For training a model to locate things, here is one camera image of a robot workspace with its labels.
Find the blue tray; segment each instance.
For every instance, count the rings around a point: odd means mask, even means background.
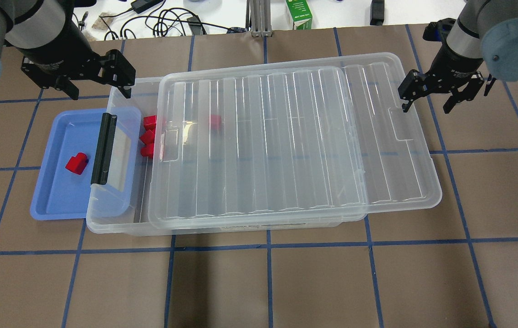
[[[105,108],[69,110],[54,119],[30,205],[32,218],[61,220],[87,216],[92,165],[104,112]],[[88,165],[81,175],[65,168],[78,152],[88,156]]]

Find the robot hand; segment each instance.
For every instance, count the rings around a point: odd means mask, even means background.
[[[445,113],[472,101],[485,83],[477,71],[484,61],[490,71],[485,95],[496,79],[518,81],[518,0],[469,0],[457,20],[430,23],[423,39],[442,46],[426,73],[412,69],[398,87],[400,98],[407,101],[404,112],[432,93],[451,94]]]
[[[34,83],[72,99],[71,80],[109,84],[129,98],[135,69],[119,50],[93,52],[71,20],[73,8],[73,0],[0,0],[0,55],[5,39],[24,54],[21,69]]]

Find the green and white carton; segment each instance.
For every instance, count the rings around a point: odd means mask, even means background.
[[[289,22],[294,30],[310,30],[313,15],[307,0],[286,0]]]

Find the red block in tray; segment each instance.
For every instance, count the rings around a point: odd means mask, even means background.
[[[146,145],[153,144],[155,140],[155,128],[146,131],[139,139]]]
[[[144,128],[145,129],[155,129],[155,125],[157,124],[157,116],[146,116],[144,117]]]
[[[221,129],[222,118],[220,115],[210,115],[210,129]]]
[[[88,164],[88,157],[84,153],[78,153],[76,156],[72,156],[65,168],[74,174],[81,175],[84,168]]]
[[[149,143],[148,145],[142,147],[140,152],[143,157],[153,158],[153,143]]]

